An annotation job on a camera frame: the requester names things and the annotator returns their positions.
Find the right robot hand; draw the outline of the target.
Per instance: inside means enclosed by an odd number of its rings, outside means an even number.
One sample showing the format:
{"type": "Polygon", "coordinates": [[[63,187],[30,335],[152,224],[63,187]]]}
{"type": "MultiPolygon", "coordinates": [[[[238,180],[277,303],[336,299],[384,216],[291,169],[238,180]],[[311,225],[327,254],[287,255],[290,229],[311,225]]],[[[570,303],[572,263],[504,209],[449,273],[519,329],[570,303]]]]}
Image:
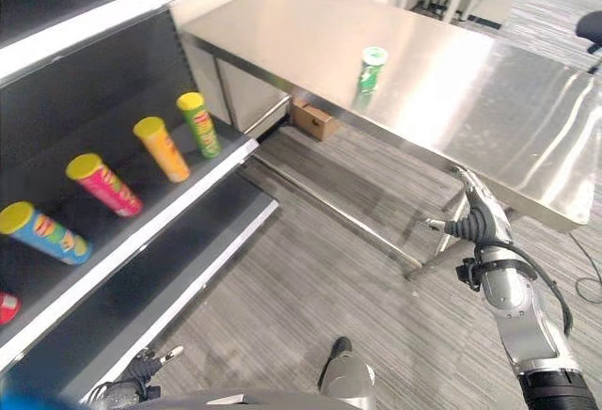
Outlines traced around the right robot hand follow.
{"type": "Polygon", "coordinates": [[[464,184],[468,214],[448,221],[427,218],[427,226],[475,245],[510,243],[513,240],[510,222],[489,188],[474,172],[461,166],[454,166],[452,172],[464,184]]]}

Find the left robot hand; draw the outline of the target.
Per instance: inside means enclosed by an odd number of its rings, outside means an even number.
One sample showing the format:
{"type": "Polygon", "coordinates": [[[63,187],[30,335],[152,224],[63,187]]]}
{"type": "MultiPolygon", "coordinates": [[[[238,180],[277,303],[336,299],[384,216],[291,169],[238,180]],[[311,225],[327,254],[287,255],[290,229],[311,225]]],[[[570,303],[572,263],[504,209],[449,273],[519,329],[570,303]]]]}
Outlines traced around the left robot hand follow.
{"type": "Polygon", "coordinates": [[[168,363],[182,355],[184,348],[175,346],[163,355],[158,355],[151,348],[143,348],[126,367],[122,379],[134,379],[141,385],[148,384],[152,377],[168,363]]]}

